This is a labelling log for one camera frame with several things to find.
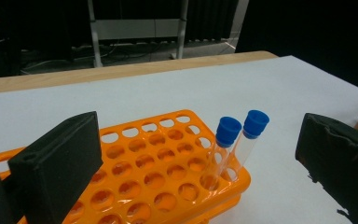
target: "white table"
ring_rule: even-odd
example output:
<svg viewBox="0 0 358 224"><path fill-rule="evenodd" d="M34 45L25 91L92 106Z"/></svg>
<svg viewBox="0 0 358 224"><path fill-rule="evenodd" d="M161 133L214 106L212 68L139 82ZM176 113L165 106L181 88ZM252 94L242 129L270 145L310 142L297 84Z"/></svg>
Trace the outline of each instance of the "white table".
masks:
<svg viewBox="0 0 358 224"><path fill-rule="evenodd" d="M214 131L259 109L270 124L245 166L250 188L211 223L350 223L295 160L305 113L358 120L358 88L294 57L0 93L0 151L23 147L61 121L97 111L100 128L190 109Z"/></svg>

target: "orange test tube rack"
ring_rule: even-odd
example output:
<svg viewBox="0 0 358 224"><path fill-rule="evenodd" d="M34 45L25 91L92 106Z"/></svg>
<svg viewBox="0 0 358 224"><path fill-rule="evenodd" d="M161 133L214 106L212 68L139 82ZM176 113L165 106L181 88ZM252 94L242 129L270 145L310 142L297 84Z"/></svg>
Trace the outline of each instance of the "orange test tube rack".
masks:
<svg viewBox="0 0 358 224"><path fill-rule="evenodd" d="M219 178L216 190L201 186L214 134L190 110L103 128L100 136L103 165L65 224L205 224L235 206L251 182L242 168L234 181ZM0 162L20 150L0 153Z"/></svg>

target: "blue screw cap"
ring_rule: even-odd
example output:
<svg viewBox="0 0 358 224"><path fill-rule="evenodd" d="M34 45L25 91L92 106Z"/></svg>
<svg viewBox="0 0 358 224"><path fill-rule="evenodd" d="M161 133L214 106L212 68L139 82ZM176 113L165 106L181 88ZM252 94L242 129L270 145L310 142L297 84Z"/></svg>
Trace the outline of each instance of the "blue screw cap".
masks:
<svg viewBox="0 0 358 224"><path fill-rule="evenodd" d="M244 134L249 139L257 138L269 123L269 116L259 110L251 110L243 124Z"/></svg>
<svg viewBox="0 0 358 224"><path fill-rule="evenodd" d="M231 147L240 133L241 123L231 117L222 117L216 131L216 143L220 147Z"/></svg>

